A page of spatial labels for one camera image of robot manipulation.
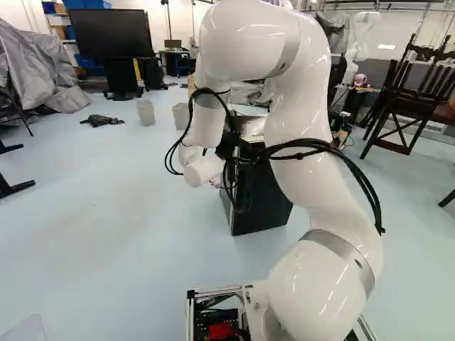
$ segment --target wire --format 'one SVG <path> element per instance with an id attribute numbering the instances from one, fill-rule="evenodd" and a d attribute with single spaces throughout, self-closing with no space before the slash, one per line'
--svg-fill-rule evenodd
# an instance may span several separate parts
<path id="1" fill-rule="evenodd" d="M 346 90 L 344 90 L 344 93 L 341 94 L 341 96 L 334 103 L 332 103 L 330 108 L 333 108 L 333 106 L 338 103 L 338 101 L 348 92 L 348 90 L 349 90 L 349 87 L 346 87 Z"/>
<path id="2" fill-rule="evenodd" d="M 345 144 L 345 147 L 352 147 L 354 145 L 354 140 L 350 136 L 348 136 L 348 139 L 350 139 L 352 141 L 352 143 L 351 144 Z"/>
<path id="3" fill-rule="evenodd" d="M 175 150 L 178 148 L 178 145 L 182 142 L 182 140 L 185 138 L 186 134 L 188 133 L 189 127 L 191 125 L 192 119 L 193 119 L 193 99 L 195 99 L 197 96 L 201 94 L 212 94 L 217 98 L 217 100 L 222 104 L 225 113 L 226 113 L 226 118 L 227 118 L 227 123 L 230 127 L 230 134 L 233 134 L 233 136 L 236 138 L 235 143 L 239 146 L 239 144 L 242 142 L 240 135 L 238 134 L 237 129 L 235 128 L 234 121 L 232 119 L 232 116 L 230 114 L 230 111 L 224 101 L 220 98 L 219 94 L 217 92 L 214 92 L 211 89 L 208 88 L 201 88 L 197 89 L 190 97 L 188 101 L 188 109 L 190 112 L 190 119 L 188 121 L 188 126 L 186 127 L 183 135 L 181 138 L 179 138 L 174 145 L 169 149 L 169 151 L 166 153 L 165 157 L 165 165 L 166 169 L 174 174 L 174 175 L 182 175 L 182 173 L 179 173 L 175 170 L 175 168 L 172 166 L 172 157 L 175 152 Z M 312 151 L 307 151 L 305 153 L 295 153 L 292 155 L 287 155 L 287 156 L 274 156 L 278 151 L 286 148 L 298 148 L 298 147 L 303 147 L 303 148 L 311 148 L 313 149 Z M 332 145 L 323 140 L 319 139 L 296 139 L 292 141 L 288 141 L 282 144 L 277 144 L 270 146 L 268 148 L 264 148 L 261 151 L 252 151 L 248 150 L 247 157 L 235 157 L 235 156 L 222 156 L 218 155 L 219 157 L 222 157 L 225 159 L 225 164 L 223 166 L 223 174 L 221 176 L 222 182 L 223 182 L 223 187 L 226 192 L 226 195 L 229 197 L 229 200 L 232 203 L 232 208 L 234 211 L 237 213 L 246 213 L 251 209 L 252 206 L 252 193 L 251 193 L 251 183 L 254 178 L 255 171 L 257 170 L 257 166 L 263 162 L 268 162 L 268 160 L 302 160 L 303 158 L 311 155 L 316 155 L 318 153 L 329 153 L 333 156 L 336 156 L 340 158 L 346 166 L 349 168 L 351 173 L 353 174 L 354 178 L 357 180 L 360 188 L 362 189 L 363 193 L 365 194 L 368 202 L 370 203 L 370 206 L 373 210 L 373 214 L 375 217 L 375 226 L 376 230 L 378 231 L 379 235 L 381 235 L 385 230 L 382 228 L 382 211 L 381 211 L 381 206 L 380 206 L 380 201 L 378 198 L 378 195 L 375 192 L 375 189 L 371 185 L 370 181 L 366 177 L 366 175 L 362 172 L 359 167 L 357 167 L 354 162 L 352 162 L 349 157 L 347 157 L 345 154 L 343 154 L 340 150 L 337 148 L 332 147 Z M 234 192 L 234 189 L 236 189 L 238 183 L 239 183 L 239 178 L 236 178 L 233 183 L 231 183 L 231 186 L 228 186 L 228 172 L 232 171 L 232 169 L 235 170 L 235 167 L 238 167 L 238 171 L 235 172 L 238 176 L 240 174 L 240 171 L 244 175 L 244 181 L 245 181 L 245 187 L 243 189 L 243 196 L 242 196 L 242 201 L 239 204 L 238 201 L 236 200 L 236 193 Z"/>
<path id="4" fill-rule="evenodd" d="M 172 145 L 172 147 L 167 151 L 166 156 L 164 157 L 164 166 L 166 167 L 166 170 L 170 174 L 179 175 L 179 176 L 183 175 L 183 173 L 178 172 L 173 167 L 172 160 L 173 160 L 173 156 L 178 148 L 178 145 L 182 143 L 182 141 L 185 139 L 186 135 L 188 134 L 188 131 L 190 130 L 191 122 L 193 121 L 193 100 L 202 94 L 211 94 L 216 97 L 216 99 L 219 101 L 219 103 L 222 104 L 223 109 L 225 110 L 225 112 L 227 114 L 227 123 L 230 127 L 230 130 L 233 133 L 237 132 L 237 129 L 235 128 L 235 125 L 234 125 L 234 121 L 232 120 L 232 117 L 230 116 L 229 109 L 226 106 L 226 104 L 224 103 L 224 101 L 221 99 L 220 95 L 217 92 L 215 92 L 207 87 L 196 89 L 196 91 L 193 92 L 193 94 L 191 94 L 190 99 L 188 100 L 188 111 L 189 111 L 188 125 L 186 126 L 185 131 L 183 132 L 182 136 Z"/>

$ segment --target black cable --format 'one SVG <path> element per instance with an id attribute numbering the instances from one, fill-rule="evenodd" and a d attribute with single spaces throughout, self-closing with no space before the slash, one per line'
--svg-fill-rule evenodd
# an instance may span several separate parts
<path id="1" fill-rule="evenodd" d="M 231 134 L 234 135 L 236 139 L 237 145 L 239 145 L 240 142 L 244 142 L 240 139 L 240 135 L 238 134 L 237 129 L 235 128 L 234 121 L 231 117 L 230 111 L 224 101 L 220 98 L 219 94 L 217 92 L 214 92 L 211 89 L 208 88 L 201 88 L 197 89 L 190 97 L 188 101 L 188 109 L 190 112 L 190 119 L 188 121 L 188 126 L 186 127 L 182 137 L 177 140 L 177 142 L 172 145 L 171 149 L 166 153 L 165 157 L 165 164 L 166 164 L 166 169 L 174 174 L 174 175 L 182 175 L 181 173 L 177 172 L 175 168 L 172 166 L 172 157 L 175 152 L 175 150 L 178 148 L 178 145 L 182 142 L 182 140 L 185 138 L 186 134 L 188 133 L 189 127 L 191 125 L 192 119 L 193 119 L 193 99 L 196 98 L 197 96 L 201 94 L 211 94 L 217 98 L 217 100 L 222 104 L 223 109 L 225 110 L 226 113 L 226 118 L 227 118 L 227 123 L 230 127 Z M 313 149 L 312 151 L 307 151 L 305 153 L 295 153 L 292 155 L 288 156 L 274 156 L 275 153 L 282 149 L 286 148 L 296 148 L 296 147 L 301 147 L 301 148 L 311 148 Z M 385 230 L 382 228 L 382 212 L 381 212 L 381 206 L 380 206 L 380 201 L 378 198 L 378 195 L 375 192 L 375 189 L 371 185 L 370 181 L 366 177 L 366 175 L 362 172 L 359 167 L 357 167 L 354 162 L 352 162 L 349 157 L 347 157 L 345 154 L 343 154 L 339 149 L 332 147 L 332 145 L 323 140 L 319 139 L 296 139 L 292 141 L 288 141 L 282 144 L 277 144 L 274 146 L 270 146 L 268 148 L 265 148 L 259 152 L 256 153 L 251 153 L 251 155 L 248 155 L 248 157 L 234 157 L 234 156 L 223 156 L 225 159 L 225 165 L 223 166 L 223 174 L 222 174 L 222 182 L 223 182 L 223 187 L 226 192 L 226 195 L 229 197 L 229 200 L 232 203 L 233 210 L 238 212 L 238 213 L 245 213 L 248 212 L 252 206 L 252 193 L 251 193 L 251 182 L 253 179 L 253 176 L 255 174 L 256 167 L 261 163 L 265 162 L 268 160 L 302 160 L 303 158 L 311 155 L 315 155 L 317 153 L 329 153 L 333 156 L 336 156 L 340 158 L 346 166 L 349 168 L 351 173 L 353 174 L 354 178 L 357 180 L 360 188 L 362 189 L 363 193 L 367 197 L 368 202 L 370 203 L 370 206 L 372 207 L 373 214 L 375 217 L 375 226 L 376 229 L 381 235 Z M 231 186 L 228 186 L 228 169 L 232 169 L 233 167 L 238 167 L 239 171 L 242 170 L 244 176 L 245 176 L 245 189 L 243 192 L 243 197 L 242 197 L 242 204 L 239 205 L 236 200 L 235 200 L 235 194 L 234 194 L 234 189 L 238 184 L 239 179 L 235 179 L 234 184 L 231 183 Z"/>
<path id="2" fill-rule="evenodd" d="M 188 119 L 188 125 L 185 128 L 185 131 L 183 132 L 182 136 L 172 145 L 172 147 L 168 150 L 166 153 L 166 156 L 164 157 L 164 166 L 166 167 L 166 170 L 173 175 L 183 175 L 183 173 L 178 172 L 172 164 L 173 156 L 174 153 L 176 152 L 178 145 L 182 143 L 183 139 L 185 136 L 188 134 L 188 131 L 190 130 L 191 122 L 193 121 L 193 100 L 202 94 L 211 94 L 212 96 L 215 96 L 216 99 L 219 101 L 219 103 L 222 104 L 223 109 L 227 113 L 227 123 L 229 125 L 230 130 L 233 133 L 237 132 L 237 129 L 235 127 L 234 121 L 232 120 L 232 117 L 230 116 L 229 109 L 224 103 L 224 101 L 221 99 L 220 94 L 218 92 L 213 91 L 212 89 L 209 89 L 207 87 L 203 87 L 200 89 L 196 89 L 193 94 L 191 94 L 190 99 L 188 100 L 188 111 L 189 111 L 189 119 Z"/>
<path id="3" fill-rule="evenodd" d="M 349 90 L 349 87 L 347 87 L 346 90 L 344 90 L 344 93 L 341 94 L 341 96 L 340 96 L 334 103 L 332 103 L 332 105 L 330 106 L 330 108 L 333 108 L 333 106 L 334 106 L 335 104 L 337 104 L 338 101 L 339 101 L 341 98 L 343 98 L 343 96 L 348 92 L 348 90 Z"/>

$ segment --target wooden chair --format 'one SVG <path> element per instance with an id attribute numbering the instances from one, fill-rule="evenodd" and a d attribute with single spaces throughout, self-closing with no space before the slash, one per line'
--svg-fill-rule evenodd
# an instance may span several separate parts
<path id="1" fill-rule="evenodd" d="M 420 137 L 420 134 L 428 121 L 432 118 L 434 110 L 441 102 L 448 100 L 451 91 L 455 87 L 455 69 L 452 67 L 444 67 L 443 65 L 436 65 L 438 61 L 446 58 L 447 55 L 451 55 L 451 53 L 444 53 L 449 38 L 450 36 L 447 36 L 440 49 L 434 53 L 434 61 L 430 65 L 417 91 L 405 89 L 407 78 L 409 77 L 413 66 L 412 63 L 409 63 L 408 60 L 404 59 L 405 54 L 395 68 L 395 71 L 392 70 L 393 64 L 391 62 L 389 83 L 381 92 L 378 105 L 380 108 L 376 109 L 375 117 L 373 117 L 373 120 L 365 133 L 364 139 L 368 137 L 374 127 L 374 131 L 360 156 L 361 159 L 364 159 L 367 156 L 368 151 L 370 151 L 373 145 L 404 155 L 409 155 L 411 153 L 417 139 Z M 395 123 L 395 129 L 380 136 L 381 129 L 384 127 L 390 115 L 392 115 Z M 413 120 L 401 125 L 397 115 L 408 117 Z M 411 143 L 407 145 L 403 130 L 415 124 L 419 124 L 419 126 Z M 399 134 L 402 142 L 401 145 L 384 140 L 385 137 L 394 133 Z"/>
<path id="2" fill-rule="evenodd" d="M 434 66 L 436 65 L 436 63 L 438 61 L 445 60 L 445 59 L 451 57 L 451 55 L 444 54 L 444 50 L 445 50 L 446 45 L 451 36 L 447 36 L 444 39 L 444 42 L 439 47 L 439 49 L 437 49 L 437 50 L 434 50 L 429 47 L 422 47 L 422 46 L 414 45 L 413 42 L 414 42 L 415 36 L 416 36 L 415 33 L 413 33 L 411 35 L 411 38 L 410 38 L 408 44 L 406 45 L 405 51 L 402 54 L 401 60 L 399 62 L 397 62 L 396 60 L 390 61 L 389 70 L 387 72 L 387 76 L 385 78 L 384 85 L 382 86 L 382 91 L 379 95 L 379 98 L 376 101 L 376 103 L 373 105 L 371 110 L 367 113 L 365 118 L 359 124 L 363 128 L 365 128 L 368 125 L 365 135 L 363 136 L 364 140 L 366 140 L 368 138 L 368 136 L 370 135 L 374 126 L 378 122 L 379 114 L 381 113 L 381 108 L 382 108 L 384 98 L 385 98 L 385 93 L 384 93 L 385 89 L 402 87 L 404 85 L 404 83 L 406 82 L 407 76 L 405 77 L 405 71 L 407 70 L 408 65 L 410 63 L 408 60 L 406 60 L 406 58 L 408 58 L 409 53 L 411 51 L 414 51 L 415 53 L 417 53 L 418 55 L 422 56 L 424 59 L 427 59 L 427 60 L 429 60 L 430 58 L 433 58 L 433 63 L 430 66 L 430 68 L 428 69 L 424 79 L 422 80 L 422 85 L 427 81 L 428 77 L 432 73 Z"/>

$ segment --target white bucket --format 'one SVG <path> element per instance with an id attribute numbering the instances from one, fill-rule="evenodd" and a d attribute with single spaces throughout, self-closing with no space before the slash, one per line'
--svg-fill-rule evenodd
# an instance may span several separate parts
<path id="1" fill-rule="evenodd" d="M 148 99 L 138 99 L 136 108 L 142 125 L 153 126 L 155 124 L 154 105 Z"/>

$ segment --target white robot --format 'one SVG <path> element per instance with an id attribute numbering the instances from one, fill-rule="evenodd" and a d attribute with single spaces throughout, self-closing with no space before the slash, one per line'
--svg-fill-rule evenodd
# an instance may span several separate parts
<path id="1" fill-rule="evenodd" d="M 222 0 L 210 7 L 200 28 L 198 88 L 208 87 L 227 101 L 229 81 L 274 79 L 274 105 L 264 127 L 267 146 L 302 138 L 331 141 L 330 66 L 326 36 L 312 17 L 259 0 Z M 190 134 L 179 146 L 189 185 L 201 186 L 222 173 L 224 160 L 200 155 L 202 148 L 220 143 L 224 123 L 225 110 L 214 96 L 195 99 Z M 307 151 L 286 148 L 277 155 Z M 272 269 L 268 311 L 293 340 L 341 341 L 381 274 L 380 235 L 332 155 L 270 162 L 283 193 L 307 209 L 311 229 Z"/>
<path id="2" fill-rule="evenodd" d="M 380 19 L 381 14 L 379 12 L 360 12 L 351 21 L 349 47 L 345 54 L 348 66 L 343 78 L 344 84 L 351 85 L 353 83 L 354 76 L 358 71 L 358 65 L 354 61 L 362 62 L 368 58 L 368 36 Z"/>

